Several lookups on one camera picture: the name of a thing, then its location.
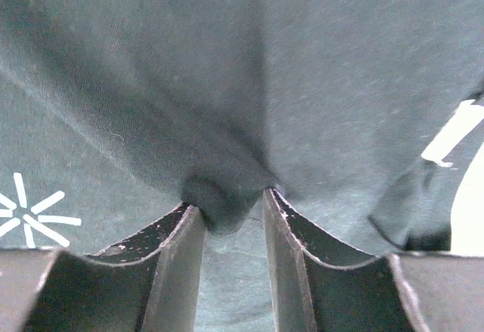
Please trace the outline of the black t shirt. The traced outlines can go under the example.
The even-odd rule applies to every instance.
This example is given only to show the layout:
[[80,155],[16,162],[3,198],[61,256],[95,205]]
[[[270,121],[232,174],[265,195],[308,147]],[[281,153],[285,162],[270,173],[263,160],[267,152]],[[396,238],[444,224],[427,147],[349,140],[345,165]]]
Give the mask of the black t shirt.
[[483,0],[1,0],[1,252],[186,203],[191,331],[278,331],[268,189],[374,256],[483,260]]

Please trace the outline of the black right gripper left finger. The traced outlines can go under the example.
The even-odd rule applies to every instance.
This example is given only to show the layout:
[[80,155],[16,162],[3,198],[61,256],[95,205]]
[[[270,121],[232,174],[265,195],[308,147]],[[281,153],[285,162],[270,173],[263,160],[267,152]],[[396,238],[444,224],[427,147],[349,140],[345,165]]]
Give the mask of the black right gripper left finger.
[[206,229],[182,203],[94,255],[1,252],[3,331],[191,331]]

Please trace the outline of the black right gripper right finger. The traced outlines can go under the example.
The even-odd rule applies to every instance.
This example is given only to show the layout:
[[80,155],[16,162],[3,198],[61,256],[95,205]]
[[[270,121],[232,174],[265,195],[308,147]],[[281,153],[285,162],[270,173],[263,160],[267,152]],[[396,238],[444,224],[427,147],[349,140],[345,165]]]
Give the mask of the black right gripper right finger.
[[263,195],[278,331],[481,331],[483,260],[450,253],[352,247]]

